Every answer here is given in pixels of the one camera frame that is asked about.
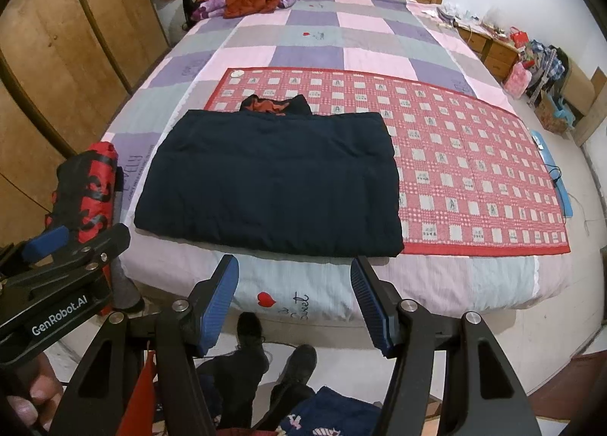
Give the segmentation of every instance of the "red checkered mat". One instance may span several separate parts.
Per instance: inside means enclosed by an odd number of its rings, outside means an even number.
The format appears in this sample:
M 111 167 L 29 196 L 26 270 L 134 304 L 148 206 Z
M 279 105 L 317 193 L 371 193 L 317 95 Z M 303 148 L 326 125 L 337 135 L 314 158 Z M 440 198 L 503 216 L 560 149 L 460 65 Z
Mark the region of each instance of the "red checkered mat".
M 409 254 L 569 252 L 546 167 L 523 123 L 475 98 L 356 71 L 229 69 L 204 107 L 303 94 L 315 114 L 379 112 L 394 144 Z

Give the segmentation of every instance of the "red and black bag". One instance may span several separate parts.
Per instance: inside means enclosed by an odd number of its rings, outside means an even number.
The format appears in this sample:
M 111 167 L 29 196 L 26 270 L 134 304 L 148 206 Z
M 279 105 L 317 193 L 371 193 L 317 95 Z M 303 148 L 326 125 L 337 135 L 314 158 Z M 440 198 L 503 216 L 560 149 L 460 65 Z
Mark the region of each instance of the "red and black bag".
M 112 224 L 113 194 L 118 154 L 109 142 L 93 143 L 86 152 L 67 159 L 57 167 L 57 190 L 53 211 L 46 215 L 47 230 L 65 225 L 69 244 L 54 258 L 71 252 L 71 247 L 87 242 Z M 110 283 L 109 265 L 103 272 Z

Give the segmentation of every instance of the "red heart print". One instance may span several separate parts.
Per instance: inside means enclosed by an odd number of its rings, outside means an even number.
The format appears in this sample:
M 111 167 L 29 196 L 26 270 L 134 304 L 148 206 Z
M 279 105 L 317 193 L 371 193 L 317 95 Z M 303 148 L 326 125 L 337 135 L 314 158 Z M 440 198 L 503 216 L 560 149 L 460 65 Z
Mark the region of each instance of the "red heart print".
M 257 294 L 257 303 L 263 308 L 271 308 L 276 301 L 267 292 L 260 292 Z

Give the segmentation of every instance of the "black pants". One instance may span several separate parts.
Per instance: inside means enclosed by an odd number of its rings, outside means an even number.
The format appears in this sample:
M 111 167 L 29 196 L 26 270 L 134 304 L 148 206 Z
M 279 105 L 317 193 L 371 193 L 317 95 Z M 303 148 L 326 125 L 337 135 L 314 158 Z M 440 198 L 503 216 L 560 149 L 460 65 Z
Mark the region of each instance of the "black pants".
M 227 356 L 203 362 L 196 371 L 212 376 L 223 398 L 222 419 L 217 429 L 250 428 L 253 399 L 266 369 L 260 348 L 245 348 Z M 272 388 L 270 409 L 256 429 L 274 431 L 298 403 L 313 396 L 314 390 L 301 383 L 280 383 Z

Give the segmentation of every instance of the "red mat border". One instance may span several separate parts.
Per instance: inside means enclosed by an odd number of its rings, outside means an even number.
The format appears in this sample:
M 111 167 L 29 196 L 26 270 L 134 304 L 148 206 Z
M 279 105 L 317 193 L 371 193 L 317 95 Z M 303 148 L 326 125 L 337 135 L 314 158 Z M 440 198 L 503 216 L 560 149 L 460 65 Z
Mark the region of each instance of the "red mat border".
M 226 72 L 223 74 L 221 80 L 217 83 L 217 86 L 213 90 L 213 93 L 207 100 L 204 105 L 203 110 L 208 110 L 208 107 L 215 101 L 215 98 L 219 94 L 219 87 L 223 85 L 225 80 L 228 78 L 233 71 L 257 71 L 257 70 L 291 70 L 291 71 L 323 71 L 326 73 L 359 73 L 359 74 L 370 74 L 373 76 L 379 76 L 382 78 L 390 78 L 395 80 L 404 80 L 411 83 L 418 83 L 419 85 L 427 85 L 433 88 L 439 88 L 440 90 L 448 91 L 456 95 L 461 95 L 463 97 L 468 97 L 469 99 L 475 100 L 477 102 L 482 102 L 485 105 L 488 105 L 492 109 L 498 109 L 509 116 L 516 118 L 520 121 L 523 126 L 523 120 L 518 117 L 516 114 L 507 111 L 506 109 L 499 107 L 498 105 L 490 104 L 484 100 L 481 100 L 477 97 L 473 97 L 472 95 L 468 95 L 466 93 L 462 93 L 457 90 L 452 90 L 450 88 L 444 88 L 439 85 L 435 85 L 434 83 L 428 83 L 424 81 L 411 80 L 409 78 L 403 78 L 400 76 L 391 76 L 389 74 L 378 74 L 371 73 L 369 71 L 357 71 L 357 70 L 334 70 L 331 68 L 303 68 L 296 66 L 260 66 L 256 68 L 228 68 Z M 514 256 L 545 256 L 545 255 L 555 255 L 555 254 L 566 254 L 571 252 L 571 248 L 569 247 L 569 234 L 567 232 L 567 227 L 563 224 L 563 229 L 565 230 L 565 235 L 567 236 L 567 243 L 563 246 L 520 246 L 520 247 L 508 247 L 508 248 L 500 248 L 498 246 L 470 246 L 470 245 L 458 245 L 458 244 L 425 244 L 425 243 L 404 243 L 404 249 L 400 254 L 423 254 L 425 256 L 429 256 L 435 254 L 437 256 L 473 256 L 473 257 L 488 257 L 488 258 L 499 258 L 499 257 L 514 257 Z

